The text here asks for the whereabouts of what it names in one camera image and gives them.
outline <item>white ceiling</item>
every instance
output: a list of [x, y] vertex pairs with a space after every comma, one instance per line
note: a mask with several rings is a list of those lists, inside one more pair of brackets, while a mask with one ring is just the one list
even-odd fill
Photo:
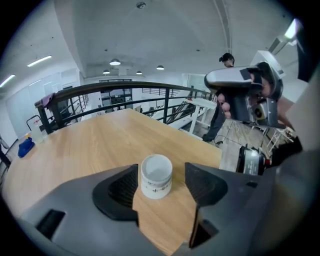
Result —
[[[292, 21], [271, 0], [144, 0], [146, 7], [138, 9], [139, 1], [45, 1], [9, 44], [0, 63], [0, 81], [9, 74], [31, 76], [71, 56], [85, 77], [101, 76], [112, 68], [113, 58], [129, 69], [128, 75], [138, 70], [157, 74], [157, 65], [165, 67], [163, 73], [205, 74], [223, 67], [218, 59], [227, 51], [236, 66], [248, 65], [256, 51], [269, 48]], [[285, 49], [277, 59], [288, 65], [297, 53], [295, 47]], [[53, 58], [34, 69], [27, 67], [47, 55]]]
[[238, 66], [249, 64], [257, 50], [268, 49], [292, 21], [270, 0], [145, 0], [144, 9], [136, 8], [136, 2], [75, 2], [75, 41], [87, 77], [111, 68], [113, 58], [132, 67], [129, 75], [137, 70], [153, 74], [157, 65], [202, 74], [221, 68], [218, 59], [228, 48], [217, 2], [228, 13], [230, 51]]

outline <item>white ceramic mug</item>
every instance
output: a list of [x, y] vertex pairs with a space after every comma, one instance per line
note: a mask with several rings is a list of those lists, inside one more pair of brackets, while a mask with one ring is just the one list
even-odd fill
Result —
[[172, 164], [161, 154], [149, 155], [141, 165], [141, 190], [150, 199], [161, 199], [171, 190]]

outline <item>black pants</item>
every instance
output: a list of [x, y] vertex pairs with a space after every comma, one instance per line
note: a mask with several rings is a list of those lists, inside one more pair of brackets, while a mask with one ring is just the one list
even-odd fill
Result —
[[203, 138], [204, 141], [212, 141], [216, 138], [219, 130], [224, 125], [224, 122], [226, 120], [225, 113], [222, 110], [221, 106], [219, 104], [216, 105], [214, 115], [212, 117], [211, 123], [210, 123], [210, 129], [208, 133], [206, 134], [205, 138]]

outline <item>floor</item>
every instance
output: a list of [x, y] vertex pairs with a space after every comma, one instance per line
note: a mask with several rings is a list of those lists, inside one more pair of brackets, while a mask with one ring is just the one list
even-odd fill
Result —
[[[209, 124], [211, 122], [214, 112], [215, 111], [211, 109], [207, 112], [204, 121], [205, 123]], [[183, 129], [189, 131], [190, 126], [191, 123], [183, 127]], [[197, 123], [193, 133], [199, 137], [202, 137], [208, 132], [208, 129], [209, 128], [207, 126]], [[270, 140], [266, 136], [263, 136], [263, 132], [261, 130], [257, 128], [252, 129], [248, 125], [242, 124], [241, 122], [227, 119], [218, 132], [215, 142], [212, 141], [210, 144], [212, 144], [213, 147], [217, 147], [222, 150], [220, 169], [235, 172], [238, 163], [239, 149], [241, 146], [248, 144], [249, 148], [255, 147], [258, 149], [262, 143], [262, 152], [267, 158], [269, 158], [271, 155], [267, 149], [267, 144], [269, 141]]]

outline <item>wooden table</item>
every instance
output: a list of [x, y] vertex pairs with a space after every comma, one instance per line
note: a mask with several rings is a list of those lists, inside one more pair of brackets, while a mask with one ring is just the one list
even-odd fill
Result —
[[141, 164], [152, 154], [173, 165], [172, 189], [152, 200], [136, 190], [133, 209], [139, 228], [166, 255], [192, 231], [196, 204], [185, 185], [185, 162], [218, 168], [221, 150], [132, 109], [124, 109], [70, 125], [50, 134], [24, 158], [11, 164], [3, 197], [15, 216], [58, 185], [111, 168]]

